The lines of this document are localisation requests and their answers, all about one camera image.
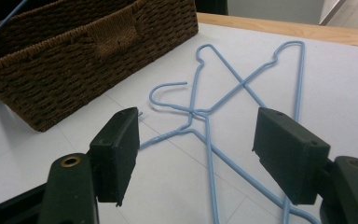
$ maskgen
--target table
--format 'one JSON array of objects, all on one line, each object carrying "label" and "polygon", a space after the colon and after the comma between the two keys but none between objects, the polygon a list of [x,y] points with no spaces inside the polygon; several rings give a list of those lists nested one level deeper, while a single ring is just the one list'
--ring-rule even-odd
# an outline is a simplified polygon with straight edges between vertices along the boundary
[{"label": "table", "polygon": [[285,21],[265,21],[205,13],[198,13],[198,18],[200,22],[207,24],[358,46],[357,29],[299,24]]},{"label": "table", "polygon": [[[330,158],[358,157],[358,31],[287,22],[199,14],[200,33],[149,64],[45,133],[36,133],[0,102],[0,202],[46,182],[48,168],[60,156],[87,152],[91,139],[123,108],[137,106],[141,142],[186,122],[186,114],[151,105],[148,93],[158,84],[187,81],[188,86],[157,92],[163,102],[188,105],[198,46],[216,46],[245,77],[270,59],[293,36],[307,46],[300,123],[332,145]],[[210,25],[226,24],[233,29]],[[291,115],[298,48],[250,83],[271,108]],[[210,50],[200,78],[197,107],[207,107],[237,85]],[[213,143],[275,194],[277,184],[251,151],[257,104],[240,91],[211,115]],[[203,131],[201,120],[194,128]],[[221,223],[280,223],[282,211],[213,158]],[[183,135],[139,152],[123,206],[99,204],[102,223],[212,223],[205,146]],[[316,206],[301,206],[318,216]],[[290,223],[308,223],[291,217]]]}]

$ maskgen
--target wooden surface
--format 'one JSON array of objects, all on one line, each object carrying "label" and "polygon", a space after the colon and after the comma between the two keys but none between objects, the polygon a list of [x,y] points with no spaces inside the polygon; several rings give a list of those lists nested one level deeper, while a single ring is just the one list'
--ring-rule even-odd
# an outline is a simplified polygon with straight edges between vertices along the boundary
[{"label": "wooden surface", "polygon": [[358,30],[198,13],[199,22],[358,46]]}]

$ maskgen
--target basket handle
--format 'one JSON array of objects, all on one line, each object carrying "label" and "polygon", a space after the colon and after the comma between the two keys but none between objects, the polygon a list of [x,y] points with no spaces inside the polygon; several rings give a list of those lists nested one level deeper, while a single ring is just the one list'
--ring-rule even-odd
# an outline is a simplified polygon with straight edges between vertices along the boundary
[{"label": "basket handle", "polygon": [[97,45],[97,55],[104,59],[127,49],[141,39],[135,24],[132,7],[128,6],[91,23],[86,30]]}]

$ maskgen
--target blue wire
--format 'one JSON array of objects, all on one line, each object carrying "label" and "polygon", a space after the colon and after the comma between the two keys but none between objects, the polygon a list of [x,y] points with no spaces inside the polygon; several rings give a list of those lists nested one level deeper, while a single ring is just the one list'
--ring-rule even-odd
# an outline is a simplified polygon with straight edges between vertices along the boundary
[{"label": "blue wire", "polygon": [[[264,194],[267,198],[269,198],[273,203],[275,203],[277,206],[283,209],[283,223],[288,222],[288,215],[289,213],[292,213],[296,216],[300,216],[308,220],[312,224],[319,224],[320,222],[313,217],[312,215],[308,214],[307,212],[304,212],[300,209],[297,209],[290,205],[290,200],[288,200],[287,197],[285,197],[284,202],[280,200],[279,197],[272,194],[268,189],[266,189],[263,185],[258,183],[254,178],[252,178],[250,175],[248,175],[246,172],[244,172],[237,164],[235,164],[232,160],[230,160],[225,154],[223,154],[217,147],[213,146],[211,144],[211,136],[210,136],[210,123],[209,123],[209,117],[208,113],[213,112],[216,108],[218,108],[220,105],[222,105],[228,98],[230,98],[240,87],[244,87],[251,95],[252,97],[259,103],[260,106],[266,107],[266,105],[257,97],[255,92],[252,91],[252,89],[248,86],[248,82],[255,78],[257,75],[259,75],[262,71],[265,69],[271,67],[278,61],[278,55],[281,52],[281,50],[285,49],[286,47],[290,45],[300,45],[301,52],[300,52],[300,62],[299,62],[299,69],[298,69],[298,82],[297,82],[297,90],[296,90],[296,106],[295,106],[295,121],[298,121],[298,115],[299,115],[299,106],[300,106],[300,99],[301,99],[301,86],[302,86],[302,76],[303,76],[303,70],[304,70],[304,48],[305,45],[301,41],[289,41],[282,45],[280,45],[273,54],[273,60],[269,63],[264,63],[262,66],[260,66],[258,69],[256,69],[250,76],[248,76],[246,79],[242,79],[238,73],[235,71],[234,68],[226,61],[226,59],[220,54],[220,52],[212,45],[203,45],[197,49],[197,61],[200,63],[200,65],[197,68],[194,81],[193,81],[193,88],[191,92],[190,97],[190,107],[180,106],[180,105],[173,105],[173,104],[166,104],[157,102],[153,99],[153,94],[156,90],[162,88],[162,87],[168,87],[168,86],[177,86],[177,85],[185,85],[186,82],[176,82],[176,83],[167,83],[156,86],[150,93],[149,93],[149,99],[150,101],[155,105],[161,105],[161,106],[168,106],[173,109],[185,111],[188,113],[188,121],[186,124],[179,127],[177,130],[171,131],[169,133],[162,134],[160,136],[154,137],[143,144],[141,144],[141,148],[148,147],[152,144],[155,144],[159,141],[162,141],[164,139],[173,137],[177,134],[185,134],[185,133],[193,133],[195,134],[200,141],[202,141],[204,144],[207,145],[207,155],[208,155],[208,166],[209,166],[209,177],[210,177],[210,188],[211,188],[211,196],[213,201],[213,222],[215,224],[219,223],[218,220],[218,212],[217,212],[217,202],[216,202],[216,195],[215,195],[215,187],[214,187],[214,175],[213,175],[213,159],[212,159],[212,151],[215,153],[221,160],[223,160],[225,163],[227,163],[228,166],[230,166],[234,171],[236,171],[240,176],[242,176],[246,181],[248,181],[252,186],[254,186],[256,189],[258,189],[262,194]],[[235,88],[233,88],[228,94],[226,94],[220,101],[218,101],[215,105],[213,105],[209,109],[194,109],[195,104],[195,96],[196,96],[196,89],[198,86],[198,80],[200,75],[200,70],[204,66],[205,62],[200,57],[200,51],[204,48],[211,48],[216,55],[220,58],[220,60],[225,64],[225,66],[230,70],[230,72],[236,77],[236,79],[240,82],[239,85],[237,85]],[[188,127],[192,123],[192,119],[195,116],[199,116],[205,119],[205,125],[206,125],[206,137],[202,136],[198,131],[194,129],[188,129]]]},{"label": "blue wire", "polygon": [[10,18],[14,16],[27,2],[28,0],[22,0],[0,23],[0,29],[4,26]]}]

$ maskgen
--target woven basket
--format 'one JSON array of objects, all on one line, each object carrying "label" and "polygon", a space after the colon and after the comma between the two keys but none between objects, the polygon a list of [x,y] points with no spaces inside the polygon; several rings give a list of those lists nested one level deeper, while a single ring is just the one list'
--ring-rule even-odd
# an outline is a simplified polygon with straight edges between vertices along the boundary
[{"label": "woven basket", "polygon": [[43,132],[197,31],[194,0],[46,4],[0,30],[0,100]]}]

